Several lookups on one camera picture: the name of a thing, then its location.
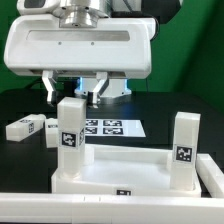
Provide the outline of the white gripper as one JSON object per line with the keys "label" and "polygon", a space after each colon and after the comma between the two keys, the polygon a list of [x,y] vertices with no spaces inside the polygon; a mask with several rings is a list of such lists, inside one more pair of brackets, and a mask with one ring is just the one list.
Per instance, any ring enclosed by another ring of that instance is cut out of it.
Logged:
{"label": "white gripper", "polygon": [[17,18],[8,33],[4,62],[17,75],[40,76],[47,103],[57,103],[57,74],[61,77],[94,77],[87,104],[97,108],[113,78],[144,79],[152,68],[152,18],[101,19],[95,28],[61,28],[50,15]]}

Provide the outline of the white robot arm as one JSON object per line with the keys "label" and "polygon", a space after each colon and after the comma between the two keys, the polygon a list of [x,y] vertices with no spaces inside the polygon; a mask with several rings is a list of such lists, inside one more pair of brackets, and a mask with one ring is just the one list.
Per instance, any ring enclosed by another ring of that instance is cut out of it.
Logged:
{"label": "white robot arm", "polygon": [[4,62],[17,75],[41,77],[50,105],[59,77],[76,78],[74,95],[93,107],[112,103],[131,94],[128,80],[151,73],[151,42],[183,1],[17,0]]}

